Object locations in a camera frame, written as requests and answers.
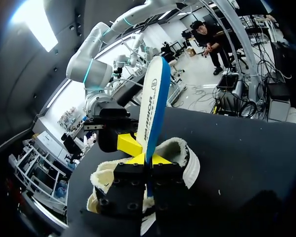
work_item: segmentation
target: black shoe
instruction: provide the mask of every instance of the black shoe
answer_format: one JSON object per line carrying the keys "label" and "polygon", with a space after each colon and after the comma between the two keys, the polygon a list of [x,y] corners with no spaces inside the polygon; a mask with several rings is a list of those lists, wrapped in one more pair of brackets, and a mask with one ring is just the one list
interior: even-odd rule
{"label": "black shoe", "polygon": [[221,73],[221,72],[222,72],[222,68],[219,67],[219,68],[216,68],[216,69],[215,69],[215,71],[213,72],[213,74],[216,76],[216,75],[218,75],[218,74]]}

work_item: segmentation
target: shoe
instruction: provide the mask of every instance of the shoe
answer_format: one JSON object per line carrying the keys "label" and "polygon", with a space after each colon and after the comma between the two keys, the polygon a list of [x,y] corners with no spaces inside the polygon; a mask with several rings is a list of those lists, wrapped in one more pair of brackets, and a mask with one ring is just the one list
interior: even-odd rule
{"label": "shoe", "polygon": [[[179,166],[184,169],[182,178],[185,182],[185,185],[189,189],[192,187],[200,171],[200,162],[192,149],[188,147],[185,140],[178,137],[166,140],[156,147],[155,154],[163,157],[170,162],[178,163]],[[96,172],[94,172],[90,176],[90,181],[93,185],[93,192],[87,202],[88,211],[98,213],[98,200],[101,199],[108,192],[114,180],[114,169],[116,168],[118,163],[126,163],[130,159],[131,158],[106,161],[99,164]],[[153,198],[147,197],[147,193],[145,191],[143,202],[144,218],[142,219],[141,236],[144,235],[144,233],[152,226],[152,224],[156,220],[155,213],[151,213],[153,206]]]}
{"label": "shoe", "polygon": [[222,72],[222,68],[221,67],[219,67],[219,68],[216,68],[215,70],[214,70],[214,72],[213,72],[213,74],[215,75],[215,76],[217,76],[219,73],[221,73]]}

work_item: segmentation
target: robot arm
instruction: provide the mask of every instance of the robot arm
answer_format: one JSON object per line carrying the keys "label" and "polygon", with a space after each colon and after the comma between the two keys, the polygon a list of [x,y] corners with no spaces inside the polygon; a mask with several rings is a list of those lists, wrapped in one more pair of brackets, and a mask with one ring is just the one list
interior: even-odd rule
{"label": "robot arm", "polygon": [[[104,94],[104,87],[112,76],[112,66],[96,60],[102,44],[112,43],[116,37],[128,28],[145,21],[147,18],[173,10],[177,0],[147,0],[145,4],[134,7],[119,16],[111,27],[99,22],[90,32],[78,52],[70,59],[66,76],[68,79],[84,83],[86,90],[86,109],[89,118],[99,115],[103,103],[116,102]],[[198,0],[187,0],[193,4]],[[135,55],[130,56],[134,63]]]}
{"label": "robot arm", "polygon": [[[136,65],[140,64],[147,66],[149,62],[152,60],[153,57],[153,48],[146,46],[144,42],[144,34],[135,34],[132,36],[134,40],[132,48],[125,43],[125,46],[130,49],[131,53],[130,56],[127,57],[126,55],[118,55],[117,59],[114,61],[114,71],[113,76],[117,77],[118,79],[121,78],[122,68],[124,66],[128,67],[135,67]],[[145,53],[145,58],[141,58],[138,54],[139,49]]]}

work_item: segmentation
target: shoe insole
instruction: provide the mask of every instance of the shoe insole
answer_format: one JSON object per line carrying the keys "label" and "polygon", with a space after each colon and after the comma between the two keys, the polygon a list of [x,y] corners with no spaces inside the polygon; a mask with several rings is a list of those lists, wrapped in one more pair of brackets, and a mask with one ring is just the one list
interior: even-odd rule
{"label": "shoe insole", "polygon": [[151,61],[145,75],[136,140],[142,145],[149,165],[163,124],[170,76],[170,66],[160,56]]}

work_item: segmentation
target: person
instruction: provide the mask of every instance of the person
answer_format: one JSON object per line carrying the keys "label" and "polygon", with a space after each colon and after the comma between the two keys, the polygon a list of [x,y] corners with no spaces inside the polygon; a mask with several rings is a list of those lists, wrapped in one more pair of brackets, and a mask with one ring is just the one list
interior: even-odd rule
{"label": "person", "polygon": [[200,45],[206,46],[204,56],[208,54],[211,56],[214,66],[214,75],[218,75],[222,72],[222,67],[218,59],[218,53],[221,55],[223,65],[229,67],[229,59],[227,53],[223,50],[224,42],[222,37],[215,37],[218,32],[221,32],[221,28],[215,25],[207,25],[201,21],[195,21],[192,24],[192,29],[199,35],[195,36],[197,42]]}

